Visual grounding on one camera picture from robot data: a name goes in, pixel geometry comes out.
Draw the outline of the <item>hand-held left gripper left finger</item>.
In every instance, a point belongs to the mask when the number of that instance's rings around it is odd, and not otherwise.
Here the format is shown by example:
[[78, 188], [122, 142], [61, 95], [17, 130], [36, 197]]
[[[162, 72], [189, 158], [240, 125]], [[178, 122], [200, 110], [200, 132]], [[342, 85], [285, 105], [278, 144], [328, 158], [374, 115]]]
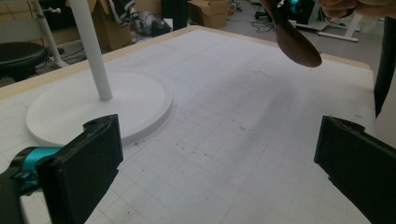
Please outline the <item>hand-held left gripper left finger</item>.
[[123, 160], [117, 115], [93, 119], [63, 147], [27, 147], [10, 163], [10, 224], [25, 224], [21, 196], [44, 193], [52, 224], [84, 224]]

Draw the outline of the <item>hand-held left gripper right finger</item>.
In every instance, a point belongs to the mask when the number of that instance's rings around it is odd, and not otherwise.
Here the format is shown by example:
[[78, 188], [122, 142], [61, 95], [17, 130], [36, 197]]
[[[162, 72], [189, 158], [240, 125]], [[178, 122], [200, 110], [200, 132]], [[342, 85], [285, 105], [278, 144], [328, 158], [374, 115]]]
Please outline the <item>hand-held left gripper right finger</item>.
[[357, 123], [325, 116], [314, 162], [372, 224], [396, 224], [396, 148]]

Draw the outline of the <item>brown wooden spoon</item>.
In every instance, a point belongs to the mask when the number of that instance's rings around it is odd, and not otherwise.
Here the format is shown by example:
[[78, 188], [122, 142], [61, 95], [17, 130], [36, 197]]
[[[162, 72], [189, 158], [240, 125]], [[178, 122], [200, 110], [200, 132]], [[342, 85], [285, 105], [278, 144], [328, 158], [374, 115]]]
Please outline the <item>brown wooden spoon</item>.
[[275, 25], [270, 12], [268, 0], [260, 0], [275, 27], [276, 43], [282, 52], [293, 62], [306, 66], [318, 67], [322, 60], [317, 49], [289, 21], [286, 24]]

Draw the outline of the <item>white hook stand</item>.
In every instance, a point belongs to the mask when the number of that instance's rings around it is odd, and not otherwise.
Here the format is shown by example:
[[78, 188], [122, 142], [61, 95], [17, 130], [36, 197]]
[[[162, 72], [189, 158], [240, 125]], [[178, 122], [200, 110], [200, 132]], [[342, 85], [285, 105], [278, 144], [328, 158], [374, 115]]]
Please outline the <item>white hook stand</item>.
[[69, 0], [89, 68], [38, 96], [26, 113], [30, 135], [43, 146], [64, 146], [82, 125], [116, 114], [126, 146], [155, 132], [172, 110], [173, 93], [162, 78], [120, 68], [107, 71], [86, 0]]

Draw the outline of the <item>low cardboard box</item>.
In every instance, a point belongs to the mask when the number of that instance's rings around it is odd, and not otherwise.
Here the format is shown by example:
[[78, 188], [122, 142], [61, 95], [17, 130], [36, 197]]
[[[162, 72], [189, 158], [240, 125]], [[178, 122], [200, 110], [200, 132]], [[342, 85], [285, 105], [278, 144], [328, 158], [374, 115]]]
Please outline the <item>low cardboard box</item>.
[[191, 20], [201, 26], [219, 28], [227, 23], [228, 0], [189, 0]]

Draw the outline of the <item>white grid mat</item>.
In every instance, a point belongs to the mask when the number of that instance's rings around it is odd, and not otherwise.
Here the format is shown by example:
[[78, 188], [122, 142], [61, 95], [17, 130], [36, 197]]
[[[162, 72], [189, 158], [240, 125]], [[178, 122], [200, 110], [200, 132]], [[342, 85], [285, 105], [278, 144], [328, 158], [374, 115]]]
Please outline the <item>white grid mat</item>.
[[265, 41], [203, 27], [105, 57], [163, 77], [169, 119], [126, 146], [87, 224], [369, 224], [314, 161], [330, 115], [374, 133], [371, 69], [325, 56], [309, 69]]

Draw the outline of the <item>black round stool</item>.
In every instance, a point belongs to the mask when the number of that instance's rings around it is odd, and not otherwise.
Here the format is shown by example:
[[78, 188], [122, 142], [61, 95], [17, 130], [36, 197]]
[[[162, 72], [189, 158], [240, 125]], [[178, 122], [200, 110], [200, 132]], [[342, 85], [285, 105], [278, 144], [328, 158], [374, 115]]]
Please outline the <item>black round stool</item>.
[[49, 53], [45, 47], [30, 42], [0, 44], [0, 78], [19, 82], [35, 74], [35, 67], [45, 62]]

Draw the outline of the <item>grey rounded device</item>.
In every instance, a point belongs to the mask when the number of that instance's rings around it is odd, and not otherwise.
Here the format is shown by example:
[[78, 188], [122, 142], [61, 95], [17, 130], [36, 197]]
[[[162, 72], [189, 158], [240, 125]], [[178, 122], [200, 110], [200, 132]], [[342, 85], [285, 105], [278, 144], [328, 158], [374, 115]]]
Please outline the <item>grey rounded device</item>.
[[131, 22], [132, 29], [143, 36], [159, 36], [172, 31], [169, 24], [149, 11], [138, 11]]

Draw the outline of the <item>white stand leg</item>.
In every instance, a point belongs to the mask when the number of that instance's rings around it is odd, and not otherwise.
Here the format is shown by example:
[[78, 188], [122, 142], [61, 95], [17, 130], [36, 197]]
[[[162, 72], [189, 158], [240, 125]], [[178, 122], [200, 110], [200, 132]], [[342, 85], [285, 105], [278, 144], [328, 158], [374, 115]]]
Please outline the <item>white stand leg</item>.
[[55, 40], [52, 36], [49, 24], [46, 20], [46, 17], [44, 15], [43, 9], [41, 8], [38, 0], [32, 0], [34, 9], [35, 9], [35, 14], [38, 18], [38, 23], [40, 25], [40, 29], [46, 38], [46, 40], [49, 43], [49, 50], [51, 52], [51, 60], [58, 66], [58, 67], [66, 67], [68, 66], [68, 63], [62, 60], [61, 55], [59, 53], [59, 50], [57, 49]]

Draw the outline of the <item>tall cardboard box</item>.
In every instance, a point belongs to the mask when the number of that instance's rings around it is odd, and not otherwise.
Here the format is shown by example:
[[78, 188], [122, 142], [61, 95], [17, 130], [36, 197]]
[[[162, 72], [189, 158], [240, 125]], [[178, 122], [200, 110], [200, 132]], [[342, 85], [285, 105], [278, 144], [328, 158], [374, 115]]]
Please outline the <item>tall cardboard box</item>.
[[129, 25], [122, 26], [114, 19], [109, 0], [85, 1], [101, 50], [117, 50], [132, 44], [131, 28]]

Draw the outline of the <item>striped dark clothing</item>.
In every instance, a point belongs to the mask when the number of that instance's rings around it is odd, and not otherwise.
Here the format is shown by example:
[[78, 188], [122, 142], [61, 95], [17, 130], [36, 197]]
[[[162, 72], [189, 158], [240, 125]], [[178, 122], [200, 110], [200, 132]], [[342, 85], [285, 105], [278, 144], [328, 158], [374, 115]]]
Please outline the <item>striped dark clothing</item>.
[[137, 17], [134, 0], [108, 0], [113, 16], [119, 23], [133, 20]]

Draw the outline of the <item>white desk frame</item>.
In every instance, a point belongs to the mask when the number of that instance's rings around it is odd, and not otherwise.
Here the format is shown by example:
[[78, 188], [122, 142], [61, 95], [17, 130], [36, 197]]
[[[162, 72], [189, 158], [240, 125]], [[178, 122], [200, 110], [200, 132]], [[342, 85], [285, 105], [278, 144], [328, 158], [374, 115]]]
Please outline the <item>white desk frame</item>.
[[292, 24], [297, 28], [312, 31], [319, 36], [326, 36], [349, 42], [357, 42], [354, 36], [361, 28], [362, 16], [352, 13], [342, 19], [331, 19], [321, 10], [313, 11], [307, 20], [293, 21]]

